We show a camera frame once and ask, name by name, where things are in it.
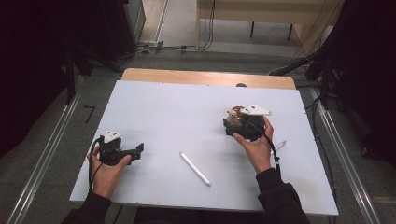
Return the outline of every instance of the gray carpet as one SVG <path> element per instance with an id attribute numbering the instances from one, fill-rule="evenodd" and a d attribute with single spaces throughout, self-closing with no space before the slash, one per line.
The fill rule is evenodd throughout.
<path id="1" fill-rule="evenodd" d="M 136 54 L 122 67 L 223 71 L 259 75 L 289 61 L 290 58 L 262 55 L 215 52 L 182 54 L 179 51 L 162 50 L 158 54 L 155 54 L 154 51 L 150 54 Z M 307 83 L 304 76 L 298 74 L 303 71 L 303 68 L 299 68 L 290 74 L 295 79 L 297 86 Z M 91 77 L 84 77 L 85 82 L 76 110 L 64 131 L 23 223 L 59 223 L 70 209 L 79 207 L 78 203 L 71 203 L 68 199 L 78 176 L 78 168 L 90 147 L 114 84 L 120 77 L 120 73 L 114 73 L 102 67 L 95 68 Z M 304 104 L 310 105 L 313 98 L 309 89 L 301 88 L 300 92 Z M 0 159 L 0 198 L 2 199 L 0 201 L 0 223 L 7 221 L 19 198 L 21 188 L 35 168 L 35 163 L 62 114 L 65 97 L 65 92 L 63 92 L 37 121 L 25 140 Z M 84 105 L 95 106 L 94 113 L 88 123 L 86 121 L 91 110 L 84 108 Z M 338 112 L 338 107 L 333 102 L 331 102 L 331 111 L 334 112 L 335 123 L 342 131 L 343 140 L 350 150 L 370 195 L 372 197 L 394 197 L 395 169 L 382 161 L 363 159 L 360 155 L 361 142 L 354 133 L 348 117 L 344 113 Z M 332 169 L 333 184 L 336 188 L 336 201 L 340 212 L 336 223 L 364 223 L 361 210 L 319 116 L 317 116 L 316 124 L 323 142 L 323 148 L 318 144 L 319 153 L 330 179 L 329 167 L 324 156 L 324 151 L 326 151 Z M 375 203 L 375 207 L 383 223 L 394 223 L 396 215 L 392 211 L 395 209 L 395 203 Z M 111 206 L 106 216 L 106 223 L 112 223 L 119 208 L 120 206 L 117 204 Z M 133 223 L 135 209 L 132 206 L 125 206 L 118 223 Z M 327 217 L 310 216 L 309 218 L 312 223 L 328 223 Z"/>

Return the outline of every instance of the black controller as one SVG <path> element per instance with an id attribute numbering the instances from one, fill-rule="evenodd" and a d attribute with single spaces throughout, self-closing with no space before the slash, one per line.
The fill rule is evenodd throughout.
<path id="1" fill-rule="evenodd" d="M 240 125 L 231 125 L 227 119 L 223 119 L 225 133 L 232 136 L 233 133 L 239 133 L 250 141 L 255 141 L 265 133 L 265 125 L 262 116 L 251 116 L 243 114 L 239 119 Z"/>
<path id="2" fill-rule="evenodd" d="M 101 135 L 99 141 L 99 161 L 106 165 L 114 166 L 117 165 L 120 160 L 126 155 L 132 156 L 131 160 L 128 162 L 128 165 L 131 165 L 132 161 L 140 160 L 140 153 L 144 150 L 143 143 L 137 146 L 136 149 L 124 151 L 120 149 L 120 145 L 120 138 L 116 138 L 108 143 L 105 143 L 105 138 Z"/>

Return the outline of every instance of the white plastic part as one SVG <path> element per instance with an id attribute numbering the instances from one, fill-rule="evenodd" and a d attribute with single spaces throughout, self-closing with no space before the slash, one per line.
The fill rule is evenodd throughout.
<path id="1" fill-rule="evenodd" d="M 241 109 L 240 112 L 242 114 L 252 115 L 252 116 L 270 116 L 270 115 L 272 115 L 271 111 L 264 109 L 259 105 L 251 105 L 251 106 L 245 107 L 245 108 Z"/>
<path id="2" fill-rule="evenodd" d="M 114 139 L 120 138 L 122 136 L 121 133 L 117 133 L 114 131 L 106 131 L 105 133 L 105 143 L 109 143 Z"/>

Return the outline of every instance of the white table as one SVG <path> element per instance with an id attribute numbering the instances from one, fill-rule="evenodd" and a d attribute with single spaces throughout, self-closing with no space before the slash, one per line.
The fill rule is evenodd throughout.
<path id="1" fill-rule="evenodd" d="M 338 215 L 299 92 L 259 88 L 119 81 L 102 117 L 123 134 L 121 148 L 145 143 L 140 161 L 124 169 L 111 200 L 141 206 L 262 211 L 255 172 L 244 149 L 225 135 L 222 119 L 234 105 L 273 112 L 282 178 L 299 193 L 307 214 Z M 208 187 L 179 157 L 184 151 L 212 182 Z M 84 201 L 84 161 L 71 201 Z"/>

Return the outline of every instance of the black sleeve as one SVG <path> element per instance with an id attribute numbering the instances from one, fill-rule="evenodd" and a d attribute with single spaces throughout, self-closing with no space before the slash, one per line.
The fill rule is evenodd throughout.
<path id="1" fill-rule="evenodd" d="M 266 223 L 309 223 L 294 187 L 285 184 L 274 168 L 257 174 L 256 179 L 259 183 L 259 201 L 265 210 Z"/>
<path id="2" fill-rule="evenodd" d="M 84 204 L 79 209 L 71 210 L 62 224 L 104 224 L 110 205 L 109 199 L 90 192 Z"/>

